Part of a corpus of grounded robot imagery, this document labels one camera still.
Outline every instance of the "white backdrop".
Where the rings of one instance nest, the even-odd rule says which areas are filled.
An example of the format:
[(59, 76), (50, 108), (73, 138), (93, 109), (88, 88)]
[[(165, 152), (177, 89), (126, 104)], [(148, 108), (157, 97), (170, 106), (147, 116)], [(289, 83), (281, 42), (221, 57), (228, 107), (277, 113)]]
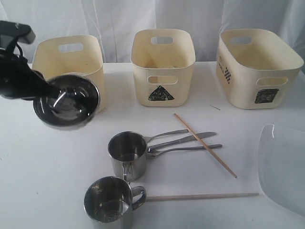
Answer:
[(305, 59), (305, 0), (0, 0), (0, 19), (33, 28), (30, 62), (41, 41), (77, 34), (96, 36), (105, 62), (129, 62), (135, 33), (154, 28), (188, 31), (197, 61), (214, 61), (219, 33), (241, 28), (273, 31)]

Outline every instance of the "stainless steel mug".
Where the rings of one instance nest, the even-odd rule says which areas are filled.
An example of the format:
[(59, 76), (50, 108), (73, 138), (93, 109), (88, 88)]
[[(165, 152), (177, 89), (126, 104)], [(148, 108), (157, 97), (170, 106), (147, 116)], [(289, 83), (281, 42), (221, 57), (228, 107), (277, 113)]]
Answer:
[(114, 136), (108, 144), (114, 174), (127, 182), (141, 177), (146, 170), (145, 138), (135, 132), (126, 131)]
[[(132, 202), (133, 197), (141, 195)], [(131, 188), (119, 177), (103, 177), (87, 190), (84, 208), (95, 229), (130, 229), (133, 211), (146, 199), (144, 187)]]

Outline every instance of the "mug handle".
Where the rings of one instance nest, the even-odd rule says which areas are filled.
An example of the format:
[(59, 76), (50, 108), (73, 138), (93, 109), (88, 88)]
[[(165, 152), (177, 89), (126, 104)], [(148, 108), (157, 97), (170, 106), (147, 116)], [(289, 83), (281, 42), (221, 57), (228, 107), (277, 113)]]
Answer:
[(127, 176), (130, 174), (131, 177), (133, 177), (132, 169), (131, 169), (132, 163), (131, 162), (123, 162), (122, 163), (122, 169), (123, 169), (123, 179), (127, 182)]
[(142, 196), (136, 202), (132, 203), (133, 210), (136, 210), (138, 207), (140, 207), (146, 200), (146, 190), (144, 187), (142, 186), (132, 187), (132, 197), (136, 197), (138, 195), (142, 195)]

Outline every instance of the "bin handle hole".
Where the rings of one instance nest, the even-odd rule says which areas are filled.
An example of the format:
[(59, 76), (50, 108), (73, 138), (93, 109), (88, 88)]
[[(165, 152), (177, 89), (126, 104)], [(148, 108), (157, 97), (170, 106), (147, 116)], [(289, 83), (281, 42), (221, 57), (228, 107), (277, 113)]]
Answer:
[(76, 52), (84, 49), (83, 44), (74, 43), (74, 44), (62, 44), (58, 46), (58, 51), (60, 52)]
[(252, 42), (252, 37), (233, 37), (231, 39), (231, 44), (250, 44)]
[(287, 77), (261, 78), (256, 81), (256, 84), (258, 86), (281, 86), (287, 81)]
[(151, 84), (176, 84), (178, 83), (178, 78), (174, 75), (152, 75), (147, 78), (147, 81)]
[(151, 43), (152, 44), (172, 44), (173, 38), (172, 37), (152, 37)]

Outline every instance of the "black triangle label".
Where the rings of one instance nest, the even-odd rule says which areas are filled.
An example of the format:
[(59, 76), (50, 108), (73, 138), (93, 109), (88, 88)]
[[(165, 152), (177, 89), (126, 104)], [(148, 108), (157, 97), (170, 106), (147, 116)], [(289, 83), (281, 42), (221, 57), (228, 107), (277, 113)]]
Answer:
[(175, 98), (162, 86), (157, 87), (148, 97), (148, 100), (150, 101), (168, 101), (173, 99)]

